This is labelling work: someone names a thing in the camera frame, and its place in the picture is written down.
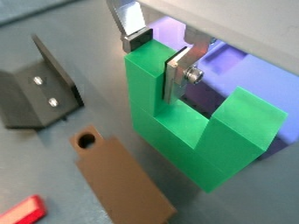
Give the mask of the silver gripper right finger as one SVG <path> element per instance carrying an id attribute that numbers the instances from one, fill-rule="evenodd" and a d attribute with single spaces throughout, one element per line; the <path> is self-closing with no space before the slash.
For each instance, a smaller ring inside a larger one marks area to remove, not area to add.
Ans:
<path id="1" fill-rule="evenodd" d="M 186 29 L 184 41 L 191 47 L 184 47 L 164 62 L 163 100 L 168 104 L 183 96 L 186 85 L 188 83 L 196 85 L 204 75 L 195 63 L 208 51 L 211 36 L 196 29 Z"/>

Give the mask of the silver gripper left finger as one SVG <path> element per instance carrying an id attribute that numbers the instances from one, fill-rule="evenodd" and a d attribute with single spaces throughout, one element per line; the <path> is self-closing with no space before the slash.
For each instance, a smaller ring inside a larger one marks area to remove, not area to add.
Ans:
<path id="1" fill-rule="evenodd" d="M 136 0 L 107 0 L 107 7 L 120 31 L 123 50 L 131 53 L 154 39 L 154 29 L 146 25 L 140 3 Z"/>

